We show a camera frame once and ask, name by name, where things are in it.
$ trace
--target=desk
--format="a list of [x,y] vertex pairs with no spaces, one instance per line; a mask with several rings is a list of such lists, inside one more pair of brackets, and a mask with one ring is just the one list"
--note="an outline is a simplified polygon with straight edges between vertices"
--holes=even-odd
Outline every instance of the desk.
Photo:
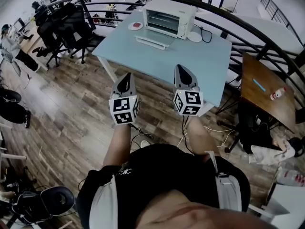
[[141,12],[135,11],[124,19],[92,52],[99,58],[111,79],[115,82],[117,77],[107,60],[168,83],[173,83],[174,68],[181,64],[196,75],[207,102],[200,115],[213,106],[219,106],[230,61],[231,42],[214,34],[210,43],[177,38],[168,48],[160,50],[136,41],[134,36],[145,28],[129,30],[128,25],[135,21],[143,23]]
[[279,229],[299,229],[305,220],[305,187],[276,184],[264,210],[273,215],[271,220],[261,216]]
[[[253,79],[256,79],[266,91],[255,84]],[[286,87],[287,91],[282,97],[272,101],[270,95],[281,87]],[[241,98],[266,111],[292,132],[295,131],[293,90],[273,71],[247,53],[243,54]]]
[[9,159],[20,159],[20,160],[26,160],[26,156],[20,156],[20,155],[10,155],[10,154],[4,154],[1,152],[1,150],[6,150],[6,148],[0,147],[0,183],[3,182],[1,180],[1,163],[3,158],[9,158]]
[[27,53],[29,56],[31,56],[36,62],[37,64],[42,67],[43,69],[45,69],[46,71],[48,70],[48,68],[40,62],[40,60],[36,57],[36,54],[33,54],[32,51],[38,47],[38,42],[40,41],[40,35],[37,33],[37,27],[34,26],[28,33],[29,35],[32,35],[33,37],[30,40],[23,40],[20,43],[20,47],[21,49]]
[[[134,2],[136,3],[138,0],[125,0],[125,2]],[[126,4],[116,4],[116,10],[117,11],[126,11],[131,5],[126,5]]]

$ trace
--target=logo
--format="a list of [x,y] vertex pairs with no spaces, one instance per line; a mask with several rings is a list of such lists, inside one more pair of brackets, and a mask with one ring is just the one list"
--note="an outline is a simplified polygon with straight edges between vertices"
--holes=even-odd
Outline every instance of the logo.
[[131,169],[122,170],[119,174],[120,174],[120,175],[130,174],[130,171],[131,171]]

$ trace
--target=wooden table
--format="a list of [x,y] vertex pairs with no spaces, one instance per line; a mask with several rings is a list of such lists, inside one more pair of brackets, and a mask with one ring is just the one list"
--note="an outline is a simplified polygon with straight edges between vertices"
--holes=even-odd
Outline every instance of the wooden table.
[[[256,79],[265,92],[253,81]],[[270,95],[285,87],[285,94],[272,101]],[[292,132],[295,132],[295,96],[293,90],[273,71],[251,55],[243,54],[241,97],[266,111]]]
[[27,53],[29,56],[31,56],[36,62],[37,64],[42,67],[43,69],[45,69],[46,71],[48,70],[48,68],[42,63],[40,62],[40,60],[36,57],[36,53],[32,53],[32,51],[38,47],[38,43],[40,42],[41,38],[40,35],[37,33],[37,27],[34,26],[28,33],[28,36],[32,35],[33,37],[30,40],[23,40],[20,43],[20,47],[21,49]]

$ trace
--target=person's arm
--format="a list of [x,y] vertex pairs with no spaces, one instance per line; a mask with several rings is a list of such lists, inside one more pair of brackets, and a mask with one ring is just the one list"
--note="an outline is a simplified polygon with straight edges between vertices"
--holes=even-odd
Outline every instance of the person's arm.
[[189,142],[193,153],[203,155],[204,162],[210,158],[210,156],[205,153],[206,151],[214,151],[215,156],[220,156],[214,139],[206,131],[199,117],[189,117],[187,123],[187,135],[189,137]]
[[9,229],[7,225],[4,224],[4,222],[0,219],[0,229]]
[[129,159],[131,130],[128,124],[117,125],[103,166],[121,166]]
[[11,51],[15,50],[16,48],[19,48],[19,45],[12,38],[6,37],[6,40],[10,44]]

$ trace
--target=person's leg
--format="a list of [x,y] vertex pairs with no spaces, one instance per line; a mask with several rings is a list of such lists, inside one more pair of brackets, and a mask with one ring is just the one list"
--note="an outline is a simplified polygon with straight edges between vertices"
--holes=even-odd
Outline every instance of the person's leg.
[[12,199],[16,197],[16,194],[14,192],[0,192],[0,196],[7,199]]
[[128,124],[117,125],[106,153],[103,166],[121,166],[130,155],[131,130]]
[[210,156],[206,151],[214,151],[216,156],[220,156],[214,139],[206,131],[199,117],[190,116],[187,124],[187,135],[189,137],[191,149],[194,154],[205,156],[203,161],[207,161]]
[[29,56],[27,53],[25,53],[21,49],[20,49],[20,52],[18,53],[18,55],[16,56],[16,59],[24,62],[24,64],[33,71],[36,71],[38,69],[38,64],[36,63],[36,61],[33,60],[33,58],[31,56]]

